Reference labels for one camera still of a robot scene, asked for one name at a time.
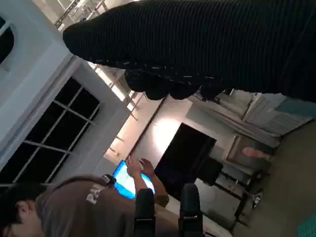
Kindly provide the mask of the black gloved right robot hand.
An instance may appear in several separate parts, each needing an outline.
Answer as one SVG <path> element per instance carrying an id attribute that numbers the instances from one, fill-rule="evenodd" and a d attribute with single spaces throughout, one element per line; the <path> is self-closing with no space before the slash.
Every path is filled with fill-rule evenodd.
<path id="1" fill-rule="evenodd" d="M 124 70 L 151 100 L 226 89 L 316 100 L 313 0 L 133 1 L 62 37 L 73 55 Z"/>

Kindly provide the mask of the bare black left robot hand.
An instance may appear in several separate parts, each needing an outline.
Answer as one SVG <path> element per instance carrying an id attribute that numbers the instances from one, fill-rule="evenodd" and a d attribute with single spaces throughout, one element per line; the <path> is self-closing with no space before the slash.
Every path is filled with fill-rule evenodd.
<path id="1" fill-rule="evenodd" d="M 156 235 L 156 212 L 154 194 L 151 189 L 141 189 L 135 201 L 134 236 Z M 193 183 L 185 184 L 181 192 L 178 236 L 202 237 L 203 223 L 198 188 Z"/>

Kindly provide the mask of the person's hand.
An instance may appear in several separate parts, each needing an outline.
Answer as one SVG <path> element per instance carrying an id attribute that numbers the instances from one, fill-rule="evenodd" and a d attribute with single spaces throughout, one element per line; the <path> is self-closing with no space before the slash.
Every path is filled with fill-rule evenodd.
<path id="1" fill-rule="evenodd" d="M 148 176 L 149 178 L 152 178 L 155 176 L 155 169 L 154 167 L 152 166 L 151 162 L 148 161 L 147 159 L 140 159 L 140 162 L 141 162 L 141 165 L 143 167 L 143 170 L 142 172 Z"/>
<path id="2" fill-rule="evenodd" d="M 139 160 L 137 158 L 132 158 L 131 156 L 129 156 L 126 159 L 126 166 L 127 166 L 127 173 L 135 178 L 141 175 L 141 167 L 140 167 L 140 163 Z"/>

